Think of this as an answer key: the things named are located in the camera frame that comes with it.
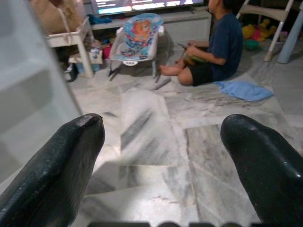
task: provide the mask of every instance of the television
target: television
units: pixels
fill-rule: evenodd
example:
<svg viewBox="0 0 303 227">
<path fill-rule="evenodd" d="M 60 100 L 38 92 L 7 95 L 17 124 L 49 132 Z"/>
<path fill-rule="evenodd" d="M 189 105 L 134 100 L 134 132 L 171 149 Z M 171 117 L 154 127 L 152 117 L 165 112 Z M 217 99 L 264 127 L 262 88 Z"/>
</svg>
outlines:
<svg viewBox="0 0 303 227">
<path fill-rule="evenodd" d="M 94 13 L 109 15 L 203 4 L 204 0 L 91 0 Z"/>
</svg>

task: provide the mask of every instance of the child's hand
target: child's hand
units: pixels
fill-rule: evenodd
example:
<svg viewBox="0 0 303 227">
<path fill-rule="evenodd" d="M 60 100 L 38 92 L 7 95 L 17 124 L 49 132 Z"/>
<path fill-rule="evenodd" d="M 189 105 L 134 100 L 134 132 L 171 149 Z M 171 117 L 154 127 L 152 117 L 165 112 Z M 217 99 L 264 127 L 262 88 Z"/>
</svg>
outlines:
<svg viewBox="0 0 303 227">
<path fill-rule="evenodd" d="M 189 46 L 187 49 L 186 49 L 186 53 L 188 56 L 195 56 L 197 55 L 197 52 L 199 52 L 200 50 L 197 49 L 196 47 L 194 46 Z"/>
<path fill-rule="evenodd" d="M 188 46 L 198 46 L 198 43 L 196 41 L 190 41 L 187 45 Z"/>
</svg>

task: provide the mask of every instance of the blue cloth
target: blue cloth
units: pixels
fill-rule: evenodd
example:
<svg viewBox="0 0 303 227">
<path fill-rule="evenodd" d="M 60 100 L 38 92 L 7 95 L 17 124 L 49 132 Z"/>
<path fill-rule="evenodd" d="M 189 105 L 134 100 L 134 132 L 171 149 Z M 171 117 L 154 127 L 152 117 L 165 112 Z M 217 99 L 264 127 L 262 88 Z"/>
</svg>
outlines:
<svg viewBox="0 0 303 227">
<path fill-rule="evenodd" d="M 107 24 L 112 22 L 112 20 L 110 18 L 98 18 L 94 15 L 88 14 L 89 17 L 89 23 L 91 25 L 95 25 L 95 24 Z"/>
<path fill-rule="evenodd" d="M 231 97 L 244 99 L 250 102 L 261 101 L 273 95 L 273 93 L 265 87 L 257 86 L 249 82 L 222 81 L 215 82 L 214 84 L 221 87 L 220 91 L 223 93 L 226 93 Z"/>
<path fill-rule="evenodd" d="M 237 71 L 242 56 L 243 42 L 241 24 L 232 13 L 216 22 L 208 52 L 217 58 L 226 59 L 226 63 L 224 65 L 211 63 L 214 81 L 228 79 Z"/>
</svg>

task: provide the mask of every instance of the floor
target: floor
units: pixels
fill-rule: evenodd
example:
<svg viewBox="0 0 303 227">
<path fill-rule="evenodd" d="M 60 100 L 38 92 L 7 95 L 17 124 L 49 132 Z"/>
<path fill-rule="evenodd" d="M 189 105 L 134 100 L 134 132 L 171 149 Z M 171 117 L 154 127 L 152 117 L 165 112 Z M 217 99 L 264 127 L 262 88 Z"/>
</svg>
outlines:
<svg viewBox="0 0 303 227">
<path fill-rule="evenodd" d="M 303 42 L 289 64 L 262 61 L 263 50 L 245 51 L 234 80 L 266 86 L 275 96 L 249 103 L 230 98 L 213 84 L 183 87 L 176 78 L 155 83 L 148 65 L 125 68 L 109 81 L 71 83 L 83 113 L 104 119 L 106 141 L 72 225 L 92 221 L 258 223 L 235 166 L 220 140 L 230 114 L 245 114 L 277 130 L 303 154 Z M 168 64 L 181 53 L 174 47 Z M 159 63 L 165 63 L 165 48 Z"/>
</svg>

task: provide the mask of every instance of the boy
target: boy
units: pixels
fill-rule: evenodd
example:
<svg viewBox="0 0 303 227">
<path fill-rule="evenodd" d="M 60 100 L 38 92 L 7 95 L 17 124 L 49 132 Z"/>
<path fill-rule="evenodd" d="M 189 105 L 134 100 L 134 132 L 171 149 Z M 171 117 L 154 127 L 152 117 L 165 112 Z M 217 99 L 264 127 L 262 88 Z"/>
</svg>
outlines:
<svg viewBox="0 0 303 227">
<path fill-rule="evenodd" d="M 233 15 L 235 0 L 209 0 L 209 10 L 216 23 L 210 42 L 191 42 L 186 50 L 188 56 L 197 56 L 207 63 L 185 67 L 183 59 L 175 66 L 160 66 L 166 76 L 178 76 L 182 85 L 199 86 L 230 78 L 240 63 L 243 50 L 243 34 L 239 21 Z M 208 47 L 207 52 L 196 47 Z"/>
</svg>

